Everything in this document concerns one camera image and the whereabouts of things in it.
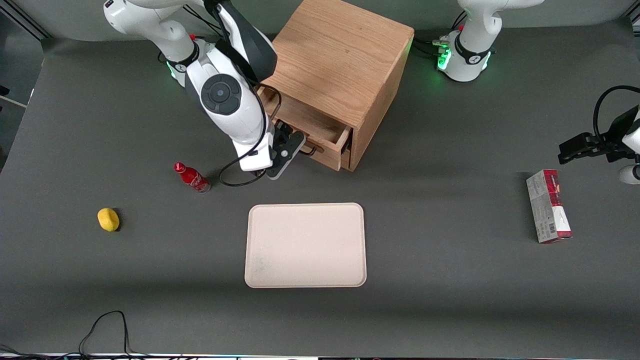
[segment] red and white box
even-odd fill
[[[536,222],[538,242],[555,243],[571,238],[571,228],[560,201],[557,170],[541,170],[527,179],[529,200]]]

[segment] open drawer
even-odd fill
[[[268,88],[260,88],[258,94],[267,114],[272,114],[278,104],[277,94]],[[343,152],[349,154],[346,144],[351,135],[351,128],[347,125],[284,94],[282,105],[272,121],[275,122],[278,119],[307,136],[307,142],[302,147],[302,151],[310,152],[315,148],[312,159],[334,170],[349,166],[349,157],[343,156]]]

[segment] wood grain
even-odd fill
[[[304,0],[273,42],[265,83],[359,129],[413,29],[340,0]]]
[[[265,88],[261,88],[258,95],[264,104],[265,111],[271,115],[278,97]],[[310,152],[315,147],[316,153],[311,156],[312,159],[334,170],[340,170],[343,159],[342,149],[351,135],[350,127],[287,96],[282,97],[282,105],[275,117],[272,117],[274,123],[277,120],[284,121],[307,136],[307,144],[302,151]]]
[[[343,153],[342,153],[342,157],[340,159],[340,167],[345,168],[347,170],[349,169],[349,162],[351,161],[351,150],[346,149]]]
[[[385,82],[385,86],[382,87],[376,100],[371,104],[371,108],[367,112],[367,118],[365,119],[363,126],[353,133],[353,143],[351,144],[351,161],[349,162],[349,169],[354,170],[358,166],[364,151],[369,146],[373,135],[378,130],[378,126],[382,122],[382,119],[387,114],[387,110],[391,105],[391,102],[396,98],[398,86],[402,79],[404,72],[404,65],[406,59],[409,56],[409,50],[411,48],[412,38],[407,39],[405,43],[405,49],[401,53],[400,57],[396,60],[396,63],[391,68],[390,73]]]

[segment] coca-cola bottle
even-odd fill
[[[211,184],[204,176],[200,175],[196,169],[192,167],[186,167],[183,163],[175,163],[173,169],[180,174],[182,181],[190,187],[194,188],[199,193],[208,192],[211,189]]]

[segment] beige tray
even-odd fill
[[[357,287],[367,279],[364,212],[344,204],[257,205],[244,281],[252,288]]]

